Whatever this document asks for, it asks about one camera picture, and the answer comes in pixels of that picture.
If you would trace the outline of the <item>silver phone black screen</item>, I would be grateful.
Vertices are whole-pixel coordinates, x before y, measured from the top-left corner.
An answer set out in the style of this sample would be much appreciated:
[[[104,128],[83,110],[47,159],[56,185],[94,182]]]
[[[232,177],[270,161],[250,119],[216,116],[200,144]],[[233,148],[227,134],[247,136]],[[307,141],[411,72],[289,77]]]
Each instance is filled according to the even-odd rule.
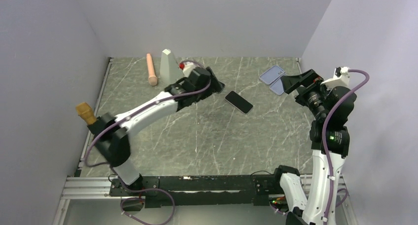
[[[248,114],[253,109],[253,104],[235,91],[230,91],[225,96],[225,100],[244,114]]]

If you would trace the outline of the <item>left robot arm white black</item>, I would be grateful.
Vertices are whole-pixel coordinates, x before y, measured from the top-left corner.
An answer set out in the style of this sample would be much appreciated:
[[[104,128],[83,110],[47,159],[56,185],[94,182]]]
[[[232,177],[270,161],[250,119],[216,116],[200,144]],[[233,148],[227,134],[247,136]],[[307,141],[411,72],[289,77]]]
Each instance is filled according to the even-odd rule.
[[[150,101],[125,113],[95,116],[86,103],[75,109],[94,135],[90,146],[105,158],[105,164],[121,179],[122,189],[136,195],[142,187],[142,176],[131,157],[131,139],[157,120],[204,100],[213,93],[221,93],[225,85],[210,67],[195,67],[190,74],[165,87]]]

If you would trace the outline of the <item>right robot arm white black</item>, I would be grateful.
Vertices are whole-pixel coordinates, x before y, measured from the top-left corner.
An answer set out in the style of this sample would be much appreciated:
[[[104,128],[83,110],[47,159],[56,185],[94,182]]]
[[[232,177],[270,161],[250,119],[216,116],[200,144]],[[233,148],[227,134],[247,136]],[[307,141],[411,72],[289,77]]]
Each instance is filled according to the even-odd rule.
[[[272,187],[284,193],[287,225],[334,225],[335,196],[342,167],[348,155],[350,136],[345,123],[353,111],[356,95],[348,88],[349,68],[338,67],[324,80],[314,70],[284,75],[279,83],[286,94],[297,91],[295,101],[314,116],[310,140],[313,152],[311,187],[305,194],[296,168],[280,165],[274,171]]]

